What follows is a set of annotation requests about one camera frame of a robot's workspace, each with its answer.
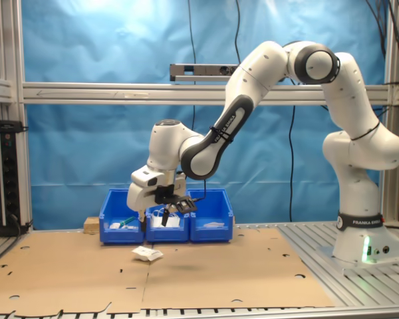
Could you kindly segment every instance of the small wooden block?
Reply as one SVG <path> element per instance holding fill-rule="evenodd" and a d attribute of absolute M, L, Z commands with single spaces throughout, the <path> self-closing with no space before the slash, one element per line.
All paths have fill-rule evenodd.
<path fill-rule="evenodd" d="M 87 217 L 84 222 L 84 234 L 99 233 L 99 217 Z"/>

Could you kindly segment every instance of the green object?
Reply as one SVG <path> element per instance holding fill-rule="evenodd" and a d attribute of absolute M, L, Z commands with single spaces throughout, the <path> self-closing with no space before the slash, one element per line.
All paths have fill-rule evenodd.
<path fill-rule="evenodd" d="M 368 255 L 371 255 L 370 254 L 370 250 L 371 250 L 370 237 L 366 236 L 365 240 L 364 240 L 364 248 L 363 248 L 363 251 L 362 251 L 362 262 L 365 263 L 368 260 Z"/>
<path fill-rule="evenodd" d="M 131 222 L 131 221 L 133 221 L 135 219 L 136 219 L 135 217 L 129 217 L 125 221 L 120 222 L 120 228 L 123 227 L 124 225 L 129 224 L 129 222 Z"/>

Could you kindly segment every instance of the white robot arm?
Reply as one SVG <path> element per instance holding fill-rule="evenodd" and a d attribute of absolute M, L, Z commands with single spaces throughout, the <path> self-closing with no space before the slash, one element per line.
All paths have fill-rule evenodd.
<path fill-rule="evenodd" d="M 250 53 L 229 79 L 223 113 L 207 135 L 175 120 L 155 124 L 150 157 L 132 174 L 127 205 L 141 214 L 159 204 L 166 204 L 169 210 L 193 211 L 194 201 L 184 196 L 186 176 L 203 180 L 215 173 L 226 147 L 258 103 L 284 77 L 321 84 L 331 119 L 343 129 L 329 134 L 323 146 L 340 184 L 338 226 L 342 233 L 336 241 L 335 257 L 348 263 L 398 260 L 399 240 L 383 227 L 378 188 L 365 169 L 397 167 L 399 137 L 375 116 L 353 57 L 334 54 L 309 41 L 284 47 L 268 41 Z M 183 173 L 177 173 L 179 164 Z M 369 253 L 367 249 L 364 258 L 363 246 L 370 238 L 374 250 Z"/>

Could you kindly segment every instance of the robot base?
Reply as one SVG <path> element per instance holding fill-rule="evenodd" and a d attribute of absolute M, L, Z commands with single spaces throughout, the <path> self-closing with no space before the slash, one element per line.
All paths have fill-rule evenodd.
<path fill-rule="evenodd" d="M 399 238 L 386 227 L 349 227 L 338 234 L 334 250 L 321 247 L 319 253 L 343 274 L 354 268 L 396 266 L 399 265 Z"/>

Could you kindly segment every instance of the metal table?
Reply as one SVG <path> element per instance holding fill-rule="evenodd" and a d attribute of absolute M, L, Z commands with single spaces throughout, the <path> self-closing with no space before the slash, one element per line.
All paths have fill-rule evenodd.
<path fill-rule="evenodd" d="M 244 224 L 241 229 L 278 228 L 332 298 L 333 308 L 237 308 L 161 309 L 138 314 L 63 314 L 43 319 L 126 319 L 165 318 L 399 318 L 399 266 L 353 270 L 349 275 L 336 271 L 319 253 L 319 247 L 333 246 L 338 230 L 333 222 Z M 399 230 L 392 230 L 399 236 Z M 13 242 L 0 238 L 0 254 Z M 13 314 L 0 315 L 12 319 Z"/>

